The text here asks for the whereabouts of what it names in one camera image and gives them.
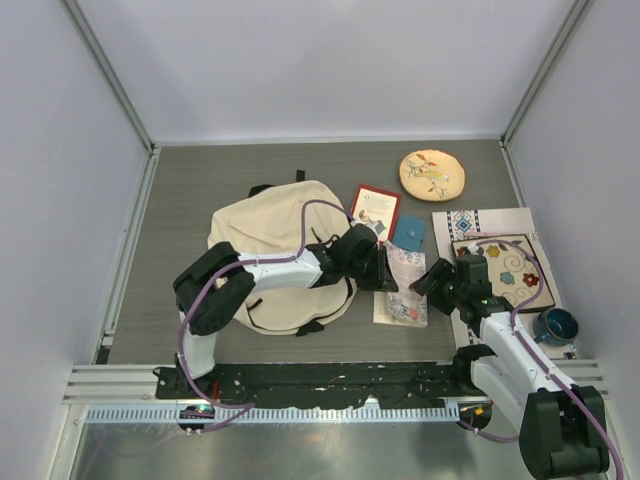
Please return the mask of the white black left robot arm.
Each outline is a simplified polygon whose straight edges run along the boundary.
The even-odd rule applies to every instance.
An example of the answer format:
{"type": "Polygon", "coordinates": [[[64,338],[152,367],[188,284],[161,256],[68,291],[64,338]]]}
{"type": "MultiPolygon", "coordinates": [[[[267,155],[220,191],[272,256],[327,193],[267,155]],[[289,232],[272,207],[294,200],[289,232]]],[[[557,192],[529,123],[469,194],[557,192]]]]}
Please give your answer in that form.
{"type": "Polygon", "coordinates": [[[288,254],[247,254],[228,242],[215,245],[174,281],[176,304],[184,314],[176,360],[182,370],[179,388],[193,399],[211,391],[217,333],[250,295],[325,288],[344,279],[364,291],[399,291],[385,247],[363,224],[288,254]]]}

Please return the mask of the cream canvas backpack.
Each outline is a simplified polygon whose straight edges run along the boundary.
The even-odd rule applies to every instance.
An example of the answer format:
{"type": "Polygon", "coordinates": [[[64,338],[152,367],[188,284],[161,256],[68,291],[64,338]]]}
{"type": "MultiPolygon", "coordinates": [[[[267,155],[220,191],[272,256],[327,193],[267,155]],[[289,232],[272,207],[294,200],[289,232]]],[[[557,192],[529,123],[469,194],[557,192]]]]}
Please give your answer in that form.
{"type": "MultiPolygon", "coordinates": [[[[350,227],[338,197],[315,180],[272,186],[213,213],[207,246],[227,241],[243,253],[290,256],[350,227]]],[[[340,318],[356,293],[353,281],[251,294],[234,319],[262,335],[304,336],[340,318]]]]}

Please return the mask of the black mounting base plate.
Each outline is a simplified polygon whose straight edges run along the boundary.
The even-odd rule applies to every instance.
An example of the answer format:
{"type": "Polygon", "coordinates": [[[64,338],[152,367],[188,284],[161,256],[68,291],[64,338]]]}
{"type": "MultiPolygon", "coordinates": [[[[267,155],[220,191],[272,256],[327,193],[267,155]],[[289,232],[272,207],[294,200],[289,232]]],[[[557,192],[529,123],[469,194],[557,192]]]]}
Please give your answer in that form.
{"type": "Polygon", "coordinates": [[[446,398],[482,397],[449,362],[218,364],[195,381],[207,399],[239,407],[384,409],[439,407],[446,398]]]}

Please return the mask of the round bird pattern plate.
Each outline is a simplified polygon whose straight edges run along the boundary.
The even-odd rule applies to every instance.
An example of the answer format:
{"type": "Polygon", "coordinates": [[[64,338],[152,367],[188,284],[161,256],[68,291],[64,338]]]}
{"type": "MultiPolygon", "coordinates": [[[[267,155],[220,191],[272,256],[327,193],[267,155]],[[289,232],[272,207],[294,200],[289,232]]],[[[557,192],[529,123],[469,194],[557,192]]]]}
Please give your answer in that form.
{"type": "Polygon", "coordinates": [[[412,197],[427,202],[445,202],[461,195],[466,173],[460,162],[440,150],[409,153],[399,164],[399,180],[412,197]]]}

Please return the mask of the patterned white placemat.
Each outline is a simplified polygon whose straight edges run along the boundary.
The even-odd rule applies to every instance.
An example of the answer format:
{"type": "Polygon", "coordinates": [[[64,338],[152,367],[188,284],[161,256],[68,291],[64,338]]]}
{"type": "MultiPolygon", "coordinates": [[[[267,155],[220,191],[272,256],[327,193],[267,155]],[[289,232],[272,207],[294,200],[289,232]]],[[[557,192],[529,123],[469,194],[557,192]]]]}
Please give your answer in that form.
{"type": "MultiPolygon", "coordinates": [[[[538,258],[530,258],[537,270],[543,269],[556,305],[562,302],[556,288],[551,267],[540,244],[531,212],[527,208],[460,210],[436,212],[432,215],[438,254],[448,261],[454,260],[452,242],[462,239],[480,237],[498,237],[507,235],[525,235],[531,242],[538,258]]],[[[520,318],[528,332],[532,332],[532,324],[540,312],[523,313],[520,318]]]]}

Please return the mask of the square flower pattern plate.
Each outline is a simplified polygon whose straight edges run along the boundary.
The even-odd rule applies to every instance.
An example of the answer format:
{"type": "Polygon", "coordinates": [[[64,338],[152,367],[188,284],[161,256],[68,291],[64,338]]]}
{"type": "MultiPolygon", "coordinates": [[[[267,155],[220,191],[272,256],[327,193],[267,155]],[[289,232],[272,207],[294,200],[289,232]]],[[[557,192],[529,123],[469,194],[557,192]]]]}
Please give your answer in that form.
{"type": "Polygon", "coordinates": [[[540,295],[521,308],[523,313],[542,312],[556,305],[543,269],[537,270],[530,258],[538,260],[525,235],[507,235],[452,242],[455,256],[476,254],[487,261],[493,293],[504,297],[513,307],[540,295]]]}

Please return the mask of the floral cover notebook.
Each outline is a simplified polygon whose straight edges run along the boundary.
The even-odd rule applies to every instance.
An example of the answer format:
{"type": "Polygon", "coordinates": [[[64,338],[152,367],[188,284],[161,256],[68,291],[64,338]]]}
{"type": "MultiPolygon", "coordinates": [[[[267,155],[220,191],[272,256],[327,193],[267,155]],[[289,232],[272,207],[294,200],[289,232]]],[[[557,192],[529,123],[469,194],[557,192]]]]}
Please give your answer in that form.
{"type": "Polygon", "coordinates": [[[426,255],[412,252],[385,241],[391,274],[398,285],[397,292],[374,294],[373,322],[392,326],[424,328],[428,325],[428,304],[425,296],[410,289],[410,285],[426,272],[426,255]]]}

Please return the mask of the blue ceramic mug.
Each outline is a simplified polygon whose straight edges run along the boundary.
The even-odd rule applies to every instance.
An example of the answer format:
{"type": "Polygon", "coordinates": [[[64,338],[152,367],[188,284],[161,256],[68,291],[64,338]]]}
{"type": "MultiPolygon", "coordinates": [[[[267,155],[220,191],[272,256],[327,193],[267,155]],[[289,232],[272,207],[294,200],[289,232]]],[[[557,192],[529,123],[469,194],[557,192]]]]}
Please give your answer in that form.
{"type": "Polygon", "coordinates": [[[554,347],[573,343],[580,333],[575,317],[561,308],[549,308],[541,312],[532,324],[534,341],[554,347]]]}

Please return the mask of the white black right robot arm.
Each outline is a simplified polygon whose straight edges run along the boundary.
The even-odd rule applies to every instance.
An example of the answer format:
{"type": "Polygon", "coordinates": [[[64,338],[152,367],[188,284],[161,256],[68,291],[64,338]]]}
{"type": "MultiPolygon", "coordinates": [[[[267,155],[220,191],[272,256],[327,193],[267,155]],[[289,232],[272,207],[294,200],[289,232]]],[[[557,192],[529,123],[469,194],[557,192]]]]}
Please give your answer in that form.
{"type": "Polygon", "coordinates": [[[411,290],[437,310],[457,311],[480,339],[458,349],[451,380],[457,391],[481,390],[517,430],[522,460],[536,479],[624,468],[606,429],[605,403],[593,386],[579,386],[525,331],[518,310],[496,296],[482,256],[438,260],[411,290]]]}

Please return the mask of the red bordered book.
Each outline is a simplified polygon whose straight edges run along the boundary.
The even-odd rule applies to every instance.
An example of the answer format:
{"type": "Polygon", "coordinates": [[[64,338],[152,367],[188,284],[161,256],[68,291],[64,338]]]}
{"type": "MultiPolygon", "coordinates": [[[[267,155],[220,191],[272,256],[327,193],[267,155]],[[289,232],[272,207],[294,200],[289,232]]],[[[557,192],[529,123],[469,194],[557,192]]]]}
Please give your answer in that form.
{"type": "Polygon", "coordinates": [[[354,220],[363,223],[370,220],[382,220],[388,228],[388,239],[393,236],[397,223],[401,195],[396,192],[359,184],[351,207],[354,220]]]}

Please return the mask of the small blue wallet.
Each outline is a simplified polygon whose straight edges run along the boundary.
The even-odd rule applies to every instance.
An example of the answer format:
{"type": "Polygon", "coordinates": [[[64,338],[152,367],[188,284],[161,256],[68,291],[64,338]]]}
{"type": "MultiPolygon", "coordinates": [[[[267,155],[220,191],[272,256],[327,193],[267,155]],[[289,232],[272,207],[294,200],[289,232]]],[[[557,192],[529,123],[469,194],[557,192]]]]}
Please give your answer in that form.
{"type": "Polygon", "coordinates": [[[392,243],[404,250],[419,252],[426,233],[426,222],[422,219],[401,214],[396,223],[392,243]]]}

